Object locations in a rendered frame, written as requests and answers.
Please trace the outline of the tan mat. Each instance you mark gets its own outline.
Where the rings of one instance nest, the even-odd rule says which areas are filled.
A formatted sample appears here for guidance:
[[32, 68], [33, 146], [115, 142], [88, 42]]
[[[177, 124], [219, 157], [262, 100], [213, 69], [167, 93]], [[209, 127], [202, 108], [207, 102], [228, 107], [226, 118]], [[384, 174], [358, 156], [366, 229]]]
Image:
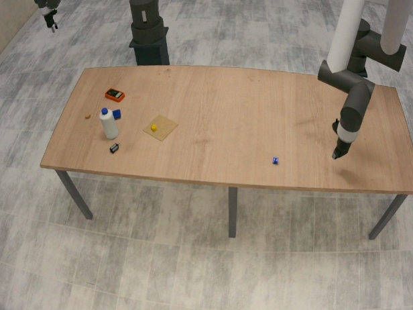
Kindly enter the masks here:
[[[156, 125], [157, 130], [152, 131], [151, 125]], [[158, 115], [151, 123], [149, 123], [143, 131], [155, 137], [161, 142], [178, 126], [178, 124], [163, 115]]]

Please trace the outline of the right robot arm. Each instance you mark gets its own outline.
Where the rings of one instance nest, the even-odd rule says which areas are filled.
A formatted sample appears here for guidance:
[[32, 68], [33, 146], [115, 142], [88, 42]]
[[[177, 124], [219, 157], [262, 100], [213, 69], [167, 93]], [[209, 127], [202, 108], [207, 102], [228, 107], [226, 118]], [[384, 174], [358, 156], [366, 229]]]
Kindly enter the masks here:
[[[61, 0], [34, 0], [39, 8], [55, 9]], [[136, 44], [148, 45], [160, 41], [164, 35], [164, 21], [159, 15], [159, 0], [129, 0], [133, 22], [131, 32]]]

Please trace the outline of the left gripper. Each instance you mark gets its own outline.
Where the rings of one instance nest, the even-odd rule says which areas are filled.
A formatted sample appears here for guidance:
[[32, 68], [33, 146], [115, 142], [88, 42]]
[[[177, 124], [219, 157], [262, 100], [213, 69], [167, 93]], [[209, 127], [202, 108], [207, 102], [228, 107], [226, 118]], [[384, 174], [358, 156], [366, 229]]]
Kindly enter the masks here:
[[336, 156], [337, 158], [340, 158], [348, 153], [351, 147], [351, 143], [356, 140], [359, 131], [348, 132], [347, 130], [344, 130], [337, 118], [336, 122], [332, 124], [332, 128], [333, 131], [338, 135], [337, 146], [335, 149], [333, 149], [332, 155], [333, 160], [335, 160]]

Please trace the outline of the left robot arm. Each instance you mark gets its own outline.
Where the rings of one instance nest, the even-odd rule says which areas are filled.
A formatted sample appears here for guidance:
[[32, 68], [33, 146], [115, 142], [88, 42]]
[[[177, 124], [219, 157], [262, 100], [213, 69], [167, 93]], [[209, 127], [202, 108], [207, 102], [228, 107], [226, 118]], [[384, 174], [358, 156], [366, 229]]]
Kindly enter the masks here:
[[413, 0], [389, 0], [383, 32], [370, 30], [362, 19], [366, 0], [344, 0], [327, 60], [318, 80], [347, 93], [340, 124], [348, 132], [359, 131], [375, 83], [355, 74], [364, 70], [367, 57], [397, 72], [405, 45], [401, 44]]

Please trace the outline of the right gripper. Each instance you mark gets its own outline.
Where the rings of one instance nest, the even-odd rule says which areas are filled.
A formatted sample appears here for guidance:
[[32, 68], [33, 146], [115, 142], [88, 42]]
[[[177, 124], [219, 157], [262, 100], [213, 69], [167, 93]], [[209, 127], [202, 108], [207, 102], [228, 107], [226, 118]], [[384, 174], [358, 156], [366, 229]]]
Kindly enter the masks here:
[[39, 10], [42, 15], [45, 15], [44, 19], [47, 27], [52, 29], [52, 33], [55, 33], [53, 25], [55, 25], [56, 29], [58, 29], [58, 26], [56, 22], [54, 22], [53, 15], [57, 13], [57, 10], [48, 9], [47, 7], [39, 8]]

